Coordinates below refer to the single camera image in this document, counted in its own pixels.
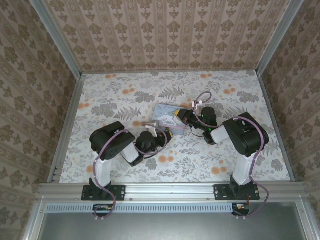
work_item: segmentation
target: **black mounting bracket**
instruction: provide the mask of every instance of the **black mounting bracket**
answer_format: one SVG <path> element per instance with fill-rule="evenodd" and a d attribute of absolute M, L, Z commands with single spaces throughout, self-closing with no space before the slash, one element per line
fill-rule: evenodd
<path fill-rule="evenodd" d="M 225 200 L 260 200 L 258 186 L 252 181 L 246 185 L 238 185 L 231 176 L 230 184 L 215 184 L 213 185 L 214 198 L 216 201 Z"/>
<path fill-rule="evenodd" d="M 126 185 L 111 185 L 106 188 L 114 195 L 117 201 L 124 201 L 126 196 Z M 81 194 L 82 201 L 112 201 L 112 197 L 106 191 L 98 188 L 90 178 L 90 185 L 85 185 Z"/>

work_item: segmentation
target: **gray leaf pattern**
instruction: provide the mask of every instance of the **gray leaf pattern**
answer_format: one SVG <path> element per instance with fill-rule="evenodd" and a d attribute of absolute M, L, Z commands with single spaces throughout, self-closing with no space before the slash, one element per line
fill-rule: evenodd
<path fill-rule="evenodd" d="M 215 71 L 212 74 L 146 72 L 87 75 L 60 182 L 89 181 L 94 160 L 89 137 L 95 130 L 120 121 L 137 138 L 145 130 L 143 123 L 152 122 L 157 104 L 190 109 L 192 100 L 207 90 L 213 97 L 203 106 L 215 109 L 219 124 L 249 112 L 268 132 L 270 141 L 256 161 L 254 177 L 258 181 L 289 180 L 255 72 Z M 8 130 L 3 132 L 3 138 L 11 138 L 12 141 L 12 137 Z M 112 160 L 111 180 L 113 183 L 228 181 L 237 159 L 238 153 L 230 140 L 209 146 L 187 128 L 184 136 L 174 135 L 161 153 L 135 167 L 117 155 Z"/>

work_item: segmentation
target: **floor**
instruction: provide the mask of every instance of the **floor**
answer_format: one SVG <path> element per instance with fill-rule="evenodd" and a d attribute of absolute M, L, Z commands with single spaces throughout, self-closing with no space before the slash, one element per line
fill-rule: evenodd
<path fill-rule="evenodd" d="M 136 137 L 152 122 L 157 104 L 190 108 L 192 100 L 211 91 L 206 106 L 217 122 L 249 112 L 267 131 L 269 144 L 257 159 L 258 181 L 289 181 L 279 141 L 256 73 L 252 71 L 90 74 L 86 76 L 61 183 L 87 183 L 93 172 L 90 135 L 120 121 Z M 131 167 L 120 155 L 112 161 L 113 183 L 220 182 L 235 170 L 237 151 L 230 140 L 210 146 L 187 129 L 174 135 L 159 155 Z"/>

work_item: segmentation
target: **patterned wall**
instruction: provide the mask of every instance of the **patterned wall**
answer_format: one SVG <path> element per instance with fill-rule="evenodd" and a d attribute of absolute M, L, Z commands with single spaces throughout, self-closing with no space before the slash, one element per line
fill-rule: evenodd
<path fill-rule="evenodd" d="M 298 181 L 320 222 L 320 1 L 305 0 L 263 73 Z"/>
<path fill-rule="evenodd" d="M 289 0 L 44 0 L 83 72 L 254 69 Z"/>
<path fill-rule="evenodd" d="M 75 78 L 34 8 L 0 1 L 0 239 L 19 239 L 46 182 Z"/>

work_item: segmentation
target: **small object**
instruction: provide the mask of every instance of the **small object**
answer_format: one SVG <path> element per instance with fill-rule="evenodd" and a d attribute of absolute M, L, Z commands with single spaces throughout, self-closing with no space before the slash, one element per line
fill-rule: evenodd
<path fill-rule="evenodd" d="M 194 110 L 181 109 L 175 112 L 176 116 L 183 122 L 183 124 L 189 126 L 190 128 L 200 129 L 203 132 L 202 136 L 207 144 L 215 145 L 211 136 L 212 128 L 210 126 L 218 126 L 217 115 L 212 107 L 206 106 L 201 110 L 201 116 L 197 116 Z"/>
<path fill-rule="evenodd" d="M 153 126 L 155 126 L 155 127 L 152 127 L 152 126 L 148 126 L 148 125 L 146 125 L 145 126 L 145 128 L 146 129 L 148 129 L 148 131 L 152 134 L 152 136 L 154 137 L 154 138 L 156 138 L 158 135 L 157 135 L 157 132 L 156 132 L 156 128 L 158 127 L 157 126 L 157 123 L 155 122 L 155 123 L 151 123 L 151 125 L 153 125 Z"/>
<path fill-rule="evenodd" d="M 157 151 L 158 147 L 163 148 L 165 144 L 170 143 L 173 137 L 173 134 L 170 130 L 158 132 L 156 135 L 157 137 L 155 137 L 149 131 L 143 131 L 142 133 L 140 133 L 140 136 L 136 139 L 135 148 L 140 152 L 139 157 L 137 159 L 138 160 L 140 159 L 141 162 L 143 159 L 152 158 L 154 155 L 158 154 L 159 153 L 159 151 Z M 147 153 L 150 156 L 145 157 L 145 155 L 141 154 L 141 152 Z"/>
<path fill-rule="evenodd" d="M 92 206 L 92 214 L 97 218 L 97 219 L 104 219 L 105 216 L 110 214 L 110 211 L 113 208 L 113 203 L 111 204 L 94 204 Z"/>
<path fill-rule="evenodd" d="M 202 104 L 203 102 L 200 100 L 200 101 L 192 101 L 192 108 L 194 109 L 195 108 L 195 112 L 196 112 L 196 114 L 200 114 L 200 112 L 198 111 L 198 107 L 199 106 L 202 106 L 203 104 Z"/>
<path fill-rule="evenodd" d="M 159 128 L 166 130 L 169 128 L 174 135 L 184 135 L 186 125 L 175 114 L 179 110 L 185 110 L 183 107 L 170 106 L 166 104 L 157 104 L 154 109 L 152 120 L 159 123 Z"/>
<path fill-rule="evenodd" d="M 244 203 L 244 204 L 233 203 L 232 210 L 233 212 L 231 214 L 233 216 L 237 216 L 237 219 L 238 219 L 238 216 L 244 217 L 249 214 L 250 205 L 248 203 Z"/>
<path fill-rule="evenodd" d="M 196 136 L 198 138 L 203 138 L 204 137 L 203 135 L 199 136 L 199 135 L 194 134 L 194 132 L 192 131 L 192 126 L 190 127 L 190 130 L 191 130 L 191 133 L 192 133 L 193 136 Z"/>

